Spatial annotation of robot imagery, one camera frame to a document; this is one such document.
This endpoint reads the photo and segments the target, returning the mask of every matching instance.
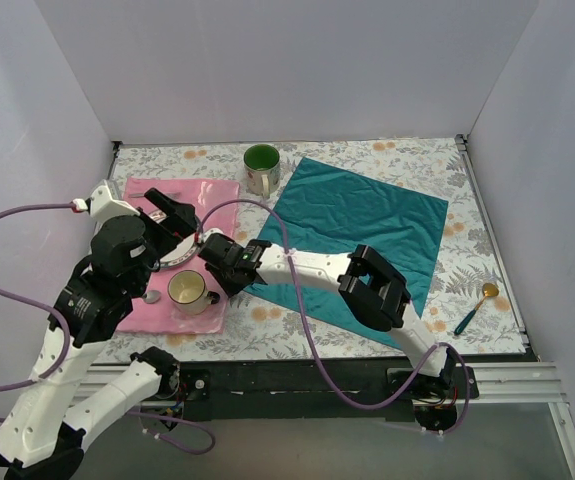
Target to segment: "green spoon handle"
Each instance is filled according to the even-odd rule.
[[[458,324],[458,326],[456,327],[456,330],[454,330],[454,335],[460,335],[461,333],[463,333],[463,331],[465,330],[465,327],[469,324],[469,322],[471,321],[472,318],[474,318],[474,315],[476,315],[476,312],[478,310],[476,310],[475,308],[469,312],[467,314],[467,316],[465,318],[463,318],[463,321],[460,322]]]

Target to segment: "mug handle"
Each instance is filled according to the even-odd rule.
[[[207,298],[209,298],[211,305],[215,305],[218,302],[220,302],[220,293],[218,293],[218,292],[207,292]]]
[[[269,175],[262,175],[263,179],[263,198],[269,199]]]

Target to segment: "tabletop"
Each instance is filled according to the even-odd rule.
[[[303,157],[449,202],[438,260],[422,315],[438,340],[462,354],[523,353],[524,346],[505,279],[476,202],[469,172],[450,138],[272,143],[281,156],[281,183],[274,206]],[[241,183],[241,198],[258,200],[245,188],[243,154],[250,144],[121,147],[111,178],[124,188],[129,177],[224,178]],[[235,240],[245,244],[260,232],[267,213],[241,204]],[[498,298],[486,302],[465,332],[454,328],[480,298],[485,282],[496,283]],[[221,334],[152,335],[116,333],[98,363],[128,363],[129,355],[151,345],[181,361],[310,358],[297,313],[242,292],[230,300]],[[309,319],[323,358],[402,356],[395,348]]]

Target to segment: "gold spoon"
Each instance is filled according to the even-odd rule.
[[[465,327],[469,324],[471,319],[474,318],[474,315],[476,315],[476,312],[482,306],[483,302],[485,300],[487,300],[488,298],[497,297],[498,293],[499,293],[498,287],[496,285],[494,285],[493,283],[484,284],[483,285],[483,299],[480,302],[478,302],[478,305],[476,305],[474,307],[474,309],[471,312],[469,312],[465,318],[463,318],[463,321],[458,324],[458,326],[456,327],[456,330],[454,330],[454,335],[458,336],[461,333],[463,333],[463,331],[465,330]]]

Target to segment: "pink placemat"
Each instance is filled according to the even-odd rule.
[[[146,213],[156,207],[145,198],[130,198],[129,195],[144,193],[155,187],[162,193],[180,192],[175,198],[181,203],[191,203],[196,207],[196,215],[202,218],[219,203],[238,198],[240,185],[230,180],[182,179],[157,180],[153,178],[129,178],[125,185],[124,199],[134,207],[141,207]],[[220,228],[225,235],[232,237],[236,224],[237,206],[224,207],[214,213],[205,225],[205,230]],[[167,294],[167,285],[171,278],[183,270],[194,270],[200,273],[207,283],[207,288],[220,294],[220,302],[212,305],[200,315],[185,315],[173,304]],[[121,332],[139,333],[221,333],[224,327],[225,310],[228,305],[227,295],[220,288],[214,277],[205,270],[205,262],[194,257],[189,262],[176,268],[153,273],[148,290],[158,290],[161,299],[151,305],[140,298],[133,300],[134,311],[118,325]]]

